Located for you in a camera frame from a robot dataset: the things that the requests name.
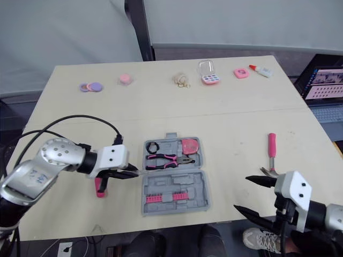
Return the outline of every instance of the pink handle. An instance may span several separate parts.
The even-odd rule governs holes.
[[[269,154],[269,157],[276,157],[276,155],[277,155],[276,138],[277,138],[277,135],[274,133],[270,133],[268,135],[268,154]]]
[[[99,197],[99,198],[105,197],[105,192],[103,192],[103,193],[99,193],[98,192],[98,190],[100,188],[100,184],[101,184],[101,178],[95,178],[94,182],[95,182],[96,196]]]

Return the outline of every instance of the pink pill box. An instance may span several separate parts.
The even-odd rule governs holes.
[[[239,68],[234,70],[234,74],[239,79],[244,79],[249,76],[249,72],[245,68]]]

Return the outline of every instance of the sneaker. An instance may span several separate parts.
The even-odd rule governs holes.
[[[273,253],[280,252],[280,237],[274,233],[258,228],[249,228],[243,232],[243,243],[247,248],[267,250]]]

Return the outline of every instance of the pink pliers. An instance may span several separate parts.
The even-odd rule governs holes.
[[[158,158],[171,160],[171,162],[168,162],[164,165],[146,166],[145,167],[146,170],[160,170],[160,169],[166,169],[166,168],[176,168],[179,164],[187,164],[187,163],[195,162],[195,160],[192,158],[177,157],[176,154],[153,154],[153,155],[148,155],[146,158],[148,160],[158,159]]]

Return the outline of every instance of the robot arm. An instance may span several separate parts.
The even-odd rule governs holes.
[[[128,163],[124,145],[103,147],[76,145],[66,138],[48,140],[32,160],[20,163],[0,184],[0,241],[10,235],[19,220],[57,181],[62,171],[85,173],[87,178],[102,178],[101,191],[109,177],[137,177],[137,168]]]
[[[290,171],[277,178],[250,176],[246,179],[261,186],[274,187],[277,196],[273,222],[251,209],[235,206],[247,219],[277,235],[282,235],[284,224],[294,225],[299,232],[316,230],[321,233],[323,240],[333,240],[343,248],[343,206],[326,206],[311,201],[312,187],[298,171]]]

